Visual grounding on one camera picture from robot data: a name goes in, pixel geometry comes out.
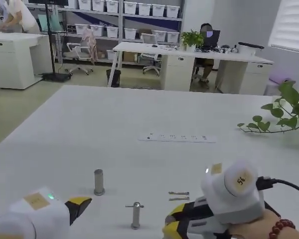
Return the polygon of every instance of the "red bead bracelet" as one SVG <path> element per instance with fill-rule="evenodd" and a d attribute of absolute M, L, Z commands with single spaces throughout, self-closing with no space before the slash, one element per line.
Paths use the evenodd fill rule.
<path fill-rule="evenodd" d="M 295 225 L 290 220 L 281 219 L 280 221 L 276 222 L 276 225 L 273 226 L 272 231 L 269 233 L 269 239 L 277 239 L 282 229 L 287 227 L 296 229 Z"/>

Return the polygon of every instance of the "trash can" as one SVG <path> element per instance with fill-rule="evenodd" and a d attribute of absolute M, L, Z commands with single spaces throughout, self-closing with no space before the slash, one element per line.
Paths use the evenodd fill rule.
<path fill-rule="evenodd" d="M 110 69 L 106 70 L 106 75 L 108 77 L 108 83 L 109 83 L 109 79 L 110 79 L 110 74 L 111 74 L 111 70 Z M 115 70 L 111 87 L 114 87 L 114 88 L 120 87 L 120 76 L 121 76 L 121 71 Z"/>

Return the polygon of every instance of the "white desk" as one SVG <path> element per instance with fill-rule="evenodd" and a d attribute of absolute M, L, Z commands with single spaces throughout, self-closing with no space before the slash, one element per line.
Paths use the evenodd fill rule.
<path fill-rule="evenodd" d="M 92 196 L 69 239 L 161 239 L 165 216 L 182 202 L 168 191 L 201 196 L 205 167 L 249 159 L 259 174 L 299 185 L 299 144 L 285 134 L 251 135 L 236 128 L 271 97 L 64 86 L 0 144 L 0 209 L 43 185 L 64 199 Z M 143 142 L 151 131 L 206 134 L 217 143 Z M 94 196 L 94 170 L 105 194 Z M 265 199 L 299 229 L 299 192 L 276 185 Z M 131 229 L 139 201 L 141 227 Z"/>
<path fill-rule="evenodd" d="M 25 89 L 51 71 L 47 35 L 0 32 L 0 88 Z"/>
<path fill-rule="evenodd" d="M 116 56 L 108 86 L 112 84 L 112 76 L 118 60 L 118 69 L 122 67 L 122 52 L 161 54 L 162 73 L 161 87 L 164 90 L 189 91 L 194 58 L 221 60 L 216 84 L 224 93 L 263 95 L 269 79 L 272 61 L 243 54 L 201 53 L 180 50 L 166 50 L 165 45 L 152 47 L 152 44 L 121 42 L 113 48 Z"/>

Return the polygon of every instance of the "gray floor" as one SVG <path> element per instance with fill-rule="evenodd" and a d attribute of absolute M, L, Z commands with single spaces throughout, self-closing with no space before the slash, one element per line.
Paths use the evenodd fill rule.
<path fill-rule="evenodd" d="M 71 68 L 71 65 L 64 64 L 60 71 L 62 72 L 65 67 Z M 110 69 L 110 66 L 94 66 L 94 72 L 91 72 L 89 76 L 85 75 L 83 71 L 75 71 L 71 80 L 66 83 L 41 81 L 26 90 L 0 89 L 0 142 L 62 85 L 106 87 L 107 69 Z M 213 86 L 215 78 L 216 73 L 212 72 L 209 78 L 211 86 Z M 160 89 L 159 77 L 154 74 L 154 71 L 143 75 L 141 69 L 124 68 L 121 75 L 121 87 Z M 206 89 L 194 82 L 191 91 L 206 92 Z"/>

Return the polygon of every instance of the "window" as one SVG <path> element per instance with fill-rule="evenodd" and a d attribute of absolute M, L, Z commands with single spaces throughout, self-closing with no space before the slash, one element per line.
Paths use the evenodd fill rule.
<path fill-rule="evenodd" d="M 299 52 L 299 0 L 282 0 L 269 46 Z"/>

